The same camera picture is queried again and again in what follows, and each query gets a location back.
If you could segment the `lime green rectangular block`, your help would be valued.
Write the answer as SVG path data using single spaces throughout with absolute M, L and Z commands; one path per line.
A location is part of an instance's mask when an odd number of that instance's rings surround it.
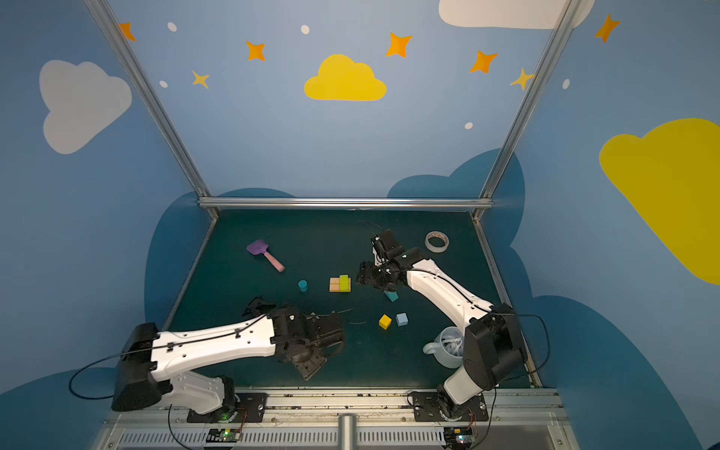
M 339 277 L 339 290 L 342 293 L 348 293 L 351 290 L 351 279 L 348 275 L 341 275 Z

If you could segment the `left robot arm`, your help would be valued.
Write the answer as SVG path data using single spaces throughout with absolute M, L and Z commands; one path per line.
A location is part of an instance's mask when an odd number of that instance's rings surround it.
M 339 313 L 305 315 L 289 304 L 255 298 L 235 324 L 195 331 L 161 331 L 153 322 L 137 326 L 120 354 L 112 410 L 181 407 L 191 423 L 232 423 L 251 412 L 227 376 L 199 369 L 256 357 L 292 364 L 306 381 L 342 350 Z

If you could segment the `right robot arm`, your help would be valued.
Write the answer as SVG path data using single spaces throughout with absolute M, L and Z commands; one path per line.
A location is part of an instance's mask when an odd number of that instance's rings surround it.
M 357 281 L 381 291 L 405 285 L 427 298 L 463 333 L 461 366 L 438 388 L 448 406 L 461 406 L 495 388 L 528 360 L 512 307 L 493 305 L 472 294 L 418 249 L 362 262 Z

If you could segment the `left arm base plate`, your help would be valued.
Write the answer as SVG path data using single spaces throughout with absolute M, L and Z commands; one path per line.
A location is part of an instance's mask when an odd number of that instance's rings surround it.
M 227 395 L 214 412 L 198 414 L 190 411 L 187 423 L 261 423 L 264 419 L 266 393 L 234 393 Z

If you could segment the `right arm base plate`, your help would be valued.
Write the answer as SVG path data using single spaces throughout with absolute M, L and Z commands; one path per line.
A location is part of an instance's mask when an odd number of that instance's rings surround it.
M 482 394 L 460 406 L 447 406 L 438 392 L 412 391 L 406 397 L 416 422 L 487 422 L 489 405 Z

